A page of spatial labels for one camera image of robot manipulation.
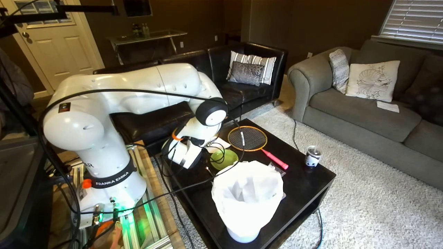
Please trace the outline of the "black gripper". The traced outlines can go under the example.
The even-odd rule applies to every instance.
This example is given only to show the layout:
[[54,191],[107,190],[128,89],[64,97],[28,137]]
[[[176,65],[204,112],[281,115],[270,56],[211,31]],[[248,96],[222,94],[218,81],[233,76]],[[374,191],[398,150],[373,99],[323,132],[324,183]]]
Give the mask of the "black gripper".
[[168,147],[167,157],[176,165],[190,169],[197,162],[201,151],[203,148],[194,146],[193,143],[183,144],[179,141],[172,141]]

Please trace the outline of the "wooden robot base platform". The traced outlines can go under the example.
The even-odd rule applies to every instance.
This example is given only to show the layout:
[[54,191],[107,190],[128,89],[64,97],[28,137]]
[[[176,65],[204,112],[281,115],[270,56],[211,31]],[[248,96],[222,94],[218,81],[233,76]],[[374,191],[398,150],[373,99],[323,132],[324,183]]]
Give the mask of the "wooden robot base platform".
[[79,219],[85,219],[88,227],[81,227],[75,238],[54,242],[50,249],[185,249],[167,201],[169,193],[161,186],[150,154],[140,143],[131,146],[129,154],[147,180],[142,200],[135,206],[119,208],[117,212],[93,212],[92,219],[88,219],[88,212],[81,212],[67,195],[68,186],[59,184],[57,190],[72,215],[72,224],[77,226]]

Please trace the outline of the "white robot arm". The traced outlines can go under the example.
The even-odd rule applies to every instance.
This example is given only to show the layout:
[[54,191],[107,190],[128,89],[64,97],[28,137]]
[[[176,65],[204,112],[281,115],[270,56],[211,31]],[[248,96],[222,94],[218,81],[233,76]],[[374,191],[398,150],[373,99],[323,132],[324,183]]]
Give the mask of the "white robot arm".
[[43,118],[43,133],[53,146],[77,152],[92,179],[79,198],[82,229],[99,213],[110,220],[115,211],[136,206],[147,190],[115,119],[131,121],[178,104],[186,104],[193,117],[171,140],[168,158],[189,169],[229,115],[218,86],[196,67],[164,64],[74,75],[60,83]]

